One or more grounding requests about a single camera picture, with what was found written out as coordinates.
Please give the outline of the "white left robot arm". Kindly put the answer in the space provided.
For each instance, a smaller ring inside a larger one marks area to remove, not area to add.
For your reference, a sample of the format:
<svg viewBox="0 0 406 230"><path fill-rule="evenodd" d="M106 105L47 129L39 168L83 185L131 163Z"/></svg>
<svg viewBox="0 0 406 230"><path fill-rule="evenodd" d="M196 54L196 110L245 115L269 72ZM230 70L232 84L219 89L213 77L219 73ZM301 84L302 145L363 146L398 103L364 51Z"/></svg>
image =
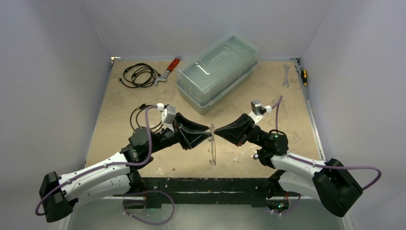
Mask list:
<svg viewBox="0 0 406 230"><path fill-rule="evenodd" d="M138 171L152 162L152 154L180 144L191 150L211 137L209 127L185 118L181 113L161 111L162 129L154 132L146 125L136 128L128 144L107 159L81 170L59 175L52 171L42 180L36 216L48 223L70 215L74 207L112 195L137 196L144 193Z"/></svg>

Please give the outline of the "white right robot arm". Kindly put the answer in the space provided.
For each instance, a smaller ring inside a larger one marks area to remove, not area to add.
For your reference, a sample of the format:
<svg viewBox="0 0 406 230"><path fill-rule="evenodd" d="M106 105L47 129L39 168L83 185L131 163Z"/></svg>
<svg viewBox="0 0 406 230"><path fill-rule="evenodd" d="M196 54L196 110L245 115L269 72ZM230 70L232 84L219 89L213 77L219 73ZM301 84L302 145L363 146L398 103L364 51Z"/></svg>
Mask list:
<svg viewBox="0 0 406 230"><path fill-rule="evenodd" d="M284 132L266 132L248 114L217 128L214 134L236 146L246 142L259 146L253 159L275 170L268 178L268 198L296 193L321 202L330 213L343 217L363 194L364 189L340 161L312 160L291 153Z"/></svg>

